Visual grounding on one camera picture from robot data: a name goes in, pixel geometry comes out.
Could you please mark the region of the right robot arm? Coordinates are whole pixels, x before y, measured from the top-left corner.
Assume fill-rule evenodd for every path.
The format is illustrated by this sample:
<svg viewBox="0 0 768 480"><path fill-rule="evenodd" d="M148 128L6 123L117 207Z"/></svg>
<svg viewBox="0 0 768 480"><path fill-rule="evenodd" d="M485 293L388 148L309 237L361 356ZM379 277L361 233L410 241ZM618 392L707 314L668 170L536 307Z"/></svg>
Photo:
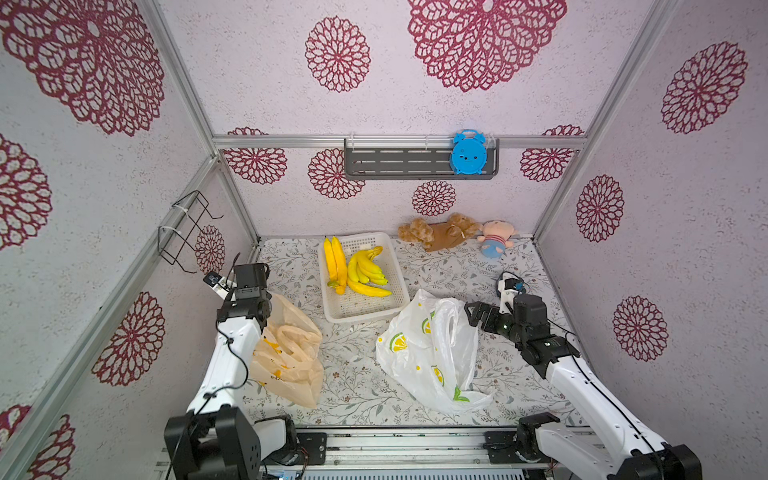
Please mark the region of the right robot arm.
<svg viewBox="0 0 768 480"><path fill-rule="evenodd" d="M523 417L513 437L491 445L527 462L553 460L581 479L700 479L703 467L686 445L648 428L589 369L566 334L552 332L541 297L511 296L501 306L465 305L471 326L512 342L523 360L562 393L595 440L569 430L550 412Z"/></svg>

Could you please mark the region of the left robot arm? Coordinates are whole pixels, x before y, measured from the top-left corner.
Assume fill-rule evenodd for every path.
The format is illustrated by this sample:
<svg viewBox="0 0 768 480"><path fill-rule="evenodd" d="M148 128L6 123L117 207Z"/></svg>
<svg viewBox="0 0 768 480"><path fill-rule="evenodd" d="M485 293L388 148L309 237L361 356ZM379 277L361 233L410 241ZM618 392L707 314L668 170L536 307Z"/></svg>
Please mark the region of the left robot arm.
<svg viewBox="0 0 768 480"><path fill-rule="evenodd" d="M251 357L272 313L264 263L232 267L234 285L224 289L216 312L215 348L204 379L185 414L164 430L170 457L167 477L176 479L260 479L266 460L299 457L290 417L253 422L242 410Z"/></svg>

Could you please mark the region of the green-yellow banana bunch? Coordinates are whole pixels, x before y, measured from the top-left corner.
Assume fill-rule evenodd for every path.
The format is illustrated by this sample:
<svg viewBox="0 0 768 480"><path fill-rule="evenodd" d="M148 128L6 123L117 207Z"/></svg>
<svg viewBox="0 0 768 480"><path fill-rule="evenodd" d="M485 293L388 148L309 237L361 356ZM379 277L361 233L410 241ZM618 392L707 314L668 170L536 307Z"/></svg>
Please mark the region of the green-yellow banana bunch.
<svg viewBox="0 0 768 480"><path fill-rule="evenodd" d="M374 259L383 252L380 246L369 250L358 251L352 255L348 266L348 285L356 293L365 297L385 298L392 292L384 289L389 281L382 268Z"/></svg>

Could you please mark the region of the white plastic bag lemon print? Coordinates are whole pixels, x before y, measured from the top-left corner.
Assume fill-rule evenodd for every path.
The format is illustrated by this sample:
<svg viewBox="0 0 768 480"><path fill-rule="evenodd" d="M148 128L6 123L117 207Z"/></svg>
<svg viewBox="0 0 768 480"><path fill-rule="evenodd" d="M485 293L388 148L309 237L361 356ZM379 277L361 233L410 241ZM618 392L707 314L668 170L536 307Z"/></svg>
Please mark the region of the white plastic bag lemon print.
<svg viewBox="0 0 768 480"><path fill-rule="evenodd" d="M489 407L493 393L473 388L479 331L465 303L420 289L376 341L376 362L423 406L446 415Z"/></svg>

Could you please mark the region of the beige plastic bag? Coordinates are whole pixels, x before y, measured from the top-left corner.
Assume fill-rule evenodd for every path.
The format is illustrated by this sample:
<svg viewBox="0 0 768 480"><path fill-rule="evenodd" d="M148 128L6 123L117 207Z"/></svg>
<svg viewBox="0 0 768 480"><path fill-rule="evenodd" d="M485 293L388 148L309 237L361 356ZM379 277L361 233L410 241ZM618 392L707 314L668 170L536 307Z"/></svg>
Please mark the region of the beige plastic bag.
<svg viewBox="0 0 768 480"><path fill-rule="evenodd" d="M249 379L300 407L314 409L324 383L319 352L322 332L282 295L271 299L272 313L254 348Z"/></svg>

